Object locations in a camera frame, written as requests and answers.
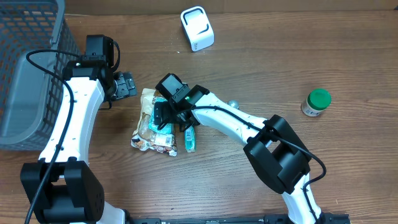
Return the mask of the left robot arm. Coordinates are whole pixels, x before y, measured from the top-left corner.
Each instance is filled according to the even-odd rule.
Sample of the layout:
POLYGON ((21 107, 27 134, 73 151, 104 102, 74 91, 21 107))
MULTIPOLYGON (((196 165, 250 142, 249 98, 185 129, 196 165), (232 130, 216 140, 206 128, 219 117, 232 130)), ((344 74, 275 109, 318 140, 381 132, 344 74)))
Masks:
POLYGON ((127 210, 105 201, 104 188, 89 168, 88 152, 96 114, 102 103, 135 96, 131 72, 118 71, 118 43, 105 35, 88 35, 83 55, 73 55, 61 75, 57 120, 37 162, 22 166, 20 179, 29 199, 25 222, 130 223, 127 210))

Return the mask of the green lid labelled jar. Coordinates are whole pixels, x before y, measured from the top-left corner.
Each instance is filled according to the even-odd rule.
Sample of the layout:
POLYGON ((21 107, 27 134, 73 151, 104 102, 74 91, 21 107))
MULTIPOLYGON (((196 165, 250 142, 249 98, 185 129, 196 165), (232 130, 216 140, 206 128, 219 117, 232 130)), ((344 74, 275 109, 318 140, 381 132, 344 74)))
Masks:
POLYGON ((301 104, 302 112, 310 117, 321 115, 330 105, 332 97, 326 89, 311 91, 301 104))

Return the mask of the teal tissue pack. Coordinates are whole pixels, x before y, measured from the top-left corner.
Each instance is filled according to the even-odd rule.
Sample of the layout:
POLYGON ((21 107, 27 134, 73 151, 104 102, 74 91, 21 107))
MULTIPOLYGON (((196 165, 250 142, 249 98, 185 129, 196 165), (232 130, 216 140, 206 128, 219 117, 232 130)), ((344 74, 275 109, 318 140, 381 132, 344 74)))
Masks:
POLYGON ((185 149, 188 153, 196 151, 196 137, 193 126, 184 131, 185 149))

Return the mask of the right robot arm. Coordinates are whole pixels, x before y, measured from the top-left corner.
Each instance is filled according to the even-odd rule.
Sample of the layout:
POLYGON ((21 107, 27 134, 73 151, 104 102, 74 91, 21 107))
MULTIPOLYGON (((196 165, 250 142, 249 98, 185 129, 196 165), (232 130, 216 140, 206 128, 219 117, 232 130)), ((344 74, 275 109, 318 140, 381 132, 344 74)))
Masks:
POLYGON ((221 101, 210 90, 190 88, 173 73, 166 74, 155 89, 165 98, 155 107, 159 129, 178 124, 184 132, 204 125, 243 145, 243 151, 258 178, 280 194, 292 223, 320 223, 322 211, 316 204, 310 184, 310 161, 322 161, 312 154, 282 117, 260 118, 221 101))

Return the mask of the yellow liquid bottle silver cap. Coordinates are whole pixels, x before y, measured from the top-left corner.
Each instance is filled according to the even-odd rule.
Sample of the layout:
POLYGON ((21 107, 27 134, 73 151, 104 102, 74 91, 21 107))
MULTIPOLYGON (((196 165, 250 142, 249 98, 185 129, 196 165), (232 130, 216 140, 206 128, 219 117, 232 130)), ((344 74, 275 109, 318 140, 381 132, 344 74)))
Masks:
POLYGON ((239 109, 239 102, 236 100, 229 100, 228 105, 230 105, 233 108, 239 109))

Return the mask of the brown snack bag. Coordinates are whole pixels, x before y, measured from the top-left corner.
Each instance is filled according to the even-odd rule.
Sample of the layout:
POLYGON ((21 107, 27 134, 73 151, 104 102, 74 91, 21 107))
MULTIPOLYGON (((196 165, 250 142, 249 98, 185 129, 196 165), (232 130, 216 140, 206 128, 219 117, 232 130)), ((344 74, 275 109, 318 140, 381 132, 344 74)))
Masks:
POLYGON ((175 130, 167 124, 161 130, 154 123, 154 106, 158 102, 166 102, 154 89, 144 88, 141 94, 141 116, 137 129, 133 132, 131 146, 141 151, 153 150, 168 156, 177 156, 175 130))

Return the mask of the teal wet wipes pack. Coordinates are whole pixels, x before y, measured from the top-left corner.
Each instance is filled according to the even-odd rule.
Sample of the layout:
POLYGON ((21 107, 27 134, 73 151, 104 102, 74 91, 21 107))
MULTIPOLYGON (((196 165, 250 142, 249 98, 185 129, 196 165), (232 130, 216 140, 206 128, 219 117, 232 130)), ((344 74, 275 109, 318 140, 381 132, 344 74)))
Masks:
POLYGON ((153 109, 150 114, 148 128, 159 134, 173 134, 174 125, 172 123, 162 123, 165 120, 163 116, 165 116, 165 107, 169 105, 168 101, 161 96, 155 96, 152 104, 153 109))

